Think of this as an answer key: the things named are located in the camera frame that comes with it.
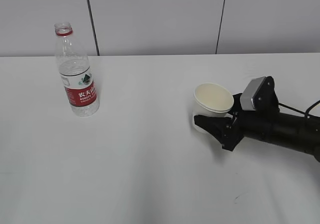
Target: white paper cup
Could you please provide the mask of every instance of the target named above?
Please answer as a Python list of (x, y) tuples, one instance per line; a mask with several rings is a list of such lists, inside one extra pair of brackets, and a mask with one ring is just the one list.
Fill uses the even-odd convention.
[(214, 83), (199, 85), (194, 90), (193, 96), (192, 124), (201, 133), (207, 132), (195, 125), (194, 116), (224, 117), (234, 105), (232, 94), (224, 87)]

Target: table surface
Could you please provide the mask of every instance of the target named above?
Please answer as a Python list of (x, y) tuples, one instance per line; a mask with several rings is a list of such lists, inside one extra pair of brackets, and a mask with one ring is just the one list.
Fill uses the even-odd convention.
[[(100, 109), (72, 113), (54, 57), (0, 58), (0, 223), (319, 223), (320, 164), (190, 126), (203, 82), (271, 75), (282, 103), (320, 99), (320, 54), (91, 57)], [(320, 114), (315, 109), (313, 114)]]

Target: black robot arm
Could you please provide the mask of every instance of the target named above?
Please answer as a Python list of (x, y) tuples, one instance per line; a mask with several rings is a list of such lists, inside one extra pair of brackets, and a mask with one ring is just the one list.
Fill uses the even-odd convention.
[(233, 151), (249, 137), (313, 155), (320, 161), (320, 118), (280, 113), (272, 77), (252, 80), (234, 95), (231, 117), (197, 115), (194, 122), (215, 137), (222, 148)]

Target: cup rim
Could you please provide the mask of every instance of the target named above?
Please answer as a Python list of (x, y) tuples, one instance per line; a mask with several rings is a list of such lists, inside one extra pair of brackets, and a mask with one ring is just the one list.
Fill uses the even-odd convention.
[[(226, 109), (226, 110), (215, 110), (215, 109), (212, 109), (212, 108), (209, 108), (208, 106), (204, 105), (203, 103), (201, 103), (199, 101), (199, 99), (196, 97), (196, 90), (198, 87), (200, 87), (201, 85), (205, 85), (205, 84), (210, 84), (210, 85), (216, 85), (216, 86), (219, 86), (220, 88), (224, 89), (228, 94), (230, 94), (232, 96), (232, 105), (230, 108)], [(206, 110), (209, 110), (211, 112), (215, 112), (215, 113), (227, 113), (231, 108), (232, 106), (234, 105), (235, 103), (235, 100), (233, 99), (233, 95), (231, 94), (231, 92), (229, 90), (227, 90), (225, 87), (223, 87), (222, 85), (219, 85), (219, 84), (216, 84), (216, 83), (213, 83), (213, 82), (205, 82), (205, 83), (202, 83), (202, 84), (199, 84), (197, 87), (195, 87), (194, 91), (193, 91), (193, 96), (194, 96), (194, 99), (195, 101), (197, 102), (197, 104), (199, 104), (201, 107), (205, 108)]]

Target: white wall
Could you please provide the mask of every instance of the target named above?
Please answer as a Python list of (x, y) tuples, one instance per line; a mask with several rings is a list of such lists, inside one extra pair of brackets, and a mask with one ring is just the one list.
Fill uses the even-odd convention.
[[(101, 55), (213, 54), (224, 0), (90, 0)], [(54, 54), (69, 21), (96, 55), (86, 0), (0, 0), (0, 56)], [(320, 0), (225, 0), (218, 54), (318, 52)]]
[(223, 0), (90, 0), (101, 55), (213, 54)]
[(69, 21), (96, 55), (86, 0), (0, 0), (0, 56), (51, 56), (56, 22)]
[(218, 54), (320, 50), (320, 0), (225, 0)]

